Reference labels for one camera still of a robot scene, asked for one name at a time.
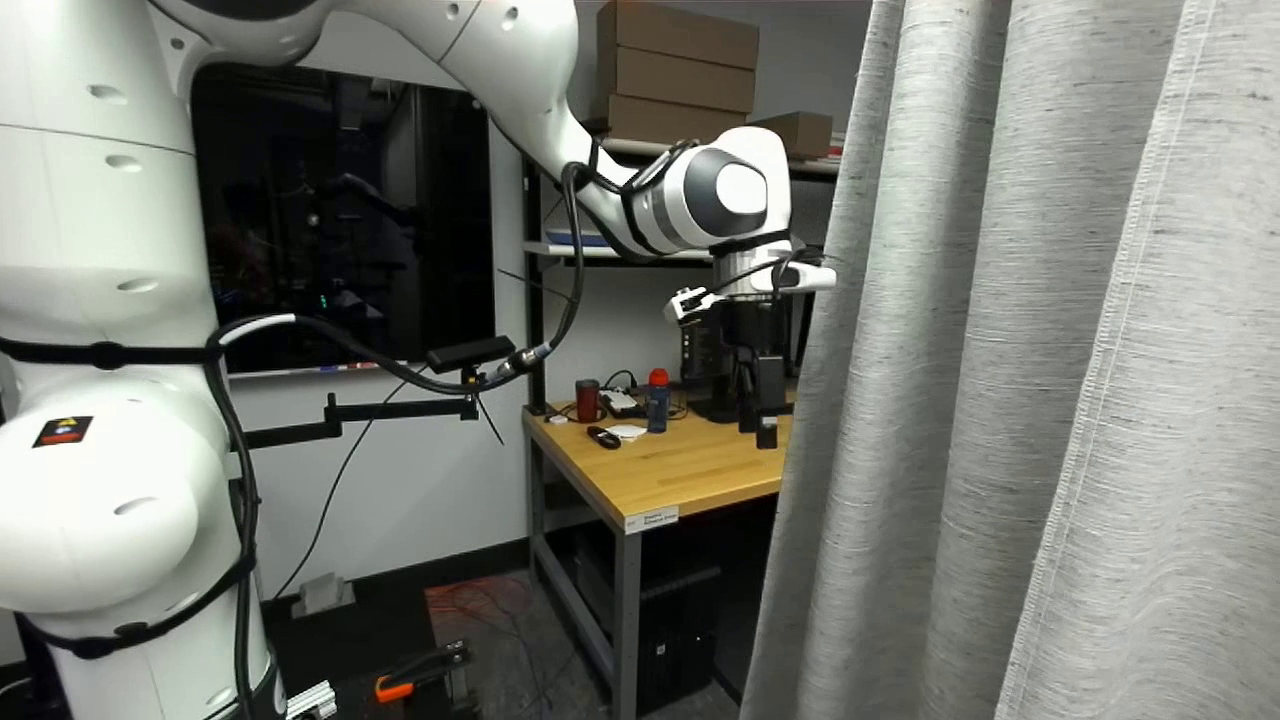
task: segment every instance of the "red object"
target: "red object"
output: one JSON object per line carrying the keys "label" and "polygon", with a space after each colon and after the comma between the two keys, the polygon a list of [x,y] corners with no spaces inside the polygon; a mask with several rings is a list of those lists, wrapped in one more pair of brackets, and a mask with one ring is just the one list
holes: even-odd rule
{"label": "red object", "polygon": [[671,374],[668,368],[651,368],[650,374],[650,387],[671,387]]}

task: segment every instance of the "floor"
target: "floor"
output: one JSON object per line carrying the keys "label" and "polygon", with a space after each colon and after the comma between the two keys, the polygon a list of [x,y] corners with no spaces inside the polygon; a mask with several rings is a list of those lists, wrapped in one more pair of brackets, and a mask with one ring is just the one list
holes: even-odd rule
{"label": "floor", "polygon": [[[604,720],[609,699],[581,648],[566,632],[545,589],[530,574],[462,582],[430,594],[441,644],[470,641],[464,685],[484,720]],[[721,685],[691,692],[646,720],[731,720],[737,706]]]}

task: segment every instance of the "black bracket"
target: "black bracket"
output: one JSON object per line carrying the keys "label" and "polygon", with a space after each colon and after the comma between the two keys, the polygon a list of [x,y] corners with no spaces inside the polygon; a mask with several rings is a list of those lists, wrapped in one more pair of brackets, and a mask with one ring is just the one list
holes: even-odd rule
{"label": "black bracket", "polygon": [[260,430],[243,434],[250,447],[280,447],[280,445],[313,445],[343,437],[343,425],[360,422],[406,422],[406,416],[462,416],[477,422],[477,399],[415,399],[415,403],[338,403],[330,393],[323,422],[320,425],[283,425],[283,430]]}

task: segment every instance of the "metal table leg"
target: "metal table leg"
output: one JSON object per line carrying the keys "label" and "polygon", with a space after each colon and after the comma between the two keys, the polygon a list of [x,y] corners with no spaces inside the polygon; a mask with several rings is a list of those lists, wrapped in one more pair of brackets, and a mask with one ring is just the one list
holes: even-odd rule
{"label": "metal table leg", "polygon": [[614,596],[614,717],[636,720],[642,712],[642,534],[615,535],[615,564],[614,564],[615,596]]}

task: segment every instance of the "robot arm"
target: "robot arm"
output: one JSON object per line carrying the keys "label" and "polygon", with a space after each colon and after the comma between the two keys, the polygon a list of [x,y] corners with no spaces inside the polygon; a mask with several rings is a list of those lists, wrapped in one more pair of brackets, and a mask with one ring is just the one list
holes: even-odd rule
{"label": "robot arm", "polygon": [[470,88],[503,135],[550,178],[578,167],[581,209],[619,258],[656,262],[714,252],[718,292],[688,292],[671,316],[718,300],[828,289],[835,276],[795,262],[794,184],[780,142],[731,129],[714,143],[671,148],[650,167],[615,166],[574,116],[566,94],[578,64],[574,0],[154,0],[198,36],[187,64],[214,58],[283,64],[310,52],[330,12],[396,29]]}

